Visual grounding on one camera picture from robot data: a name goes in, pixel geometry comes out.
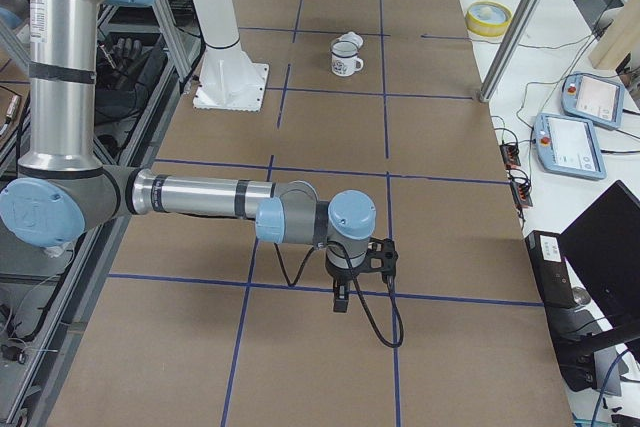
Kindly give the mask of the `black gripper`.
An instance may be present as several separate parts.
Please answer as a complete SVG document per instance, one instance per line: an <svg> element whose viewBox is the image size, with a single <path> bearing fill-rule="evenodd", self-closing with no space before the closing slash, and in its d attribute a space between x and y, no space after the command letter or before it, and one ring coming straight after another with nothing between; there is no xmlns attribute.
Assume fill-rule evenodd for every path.
<svg viewBox="0 0 640 427"><path fill-rule="evenodd" d="M359 282L357 280L358 272L355 268L338 268L335 266L328 266L327 272L333 279L333 311L334 312L347 312L349 305L349 285L354 284L356 289L359 289Z"/></svg>

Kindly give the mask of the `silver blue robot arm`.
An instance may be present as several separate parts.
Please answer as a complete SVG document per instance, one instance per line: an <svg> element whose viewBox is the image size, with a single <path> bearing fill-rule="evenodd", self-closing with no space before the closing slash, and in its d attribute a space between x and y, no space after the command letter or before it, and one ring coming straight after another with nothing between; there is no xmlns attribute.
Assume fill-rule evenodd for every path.
<svg viewBox="0 0 640 427"><path fill-rule="evenodd" d="M93 152L98 11L108 0L30 0L30 147L1 193L1 218L20 240L54 247L125 215L238 218L259 240L326 253L333 308L343 312L371 267L373 201L347 190L328 202L304 181L158 175L101 163ZM119 0L149 5L154 0Z"/></svg>

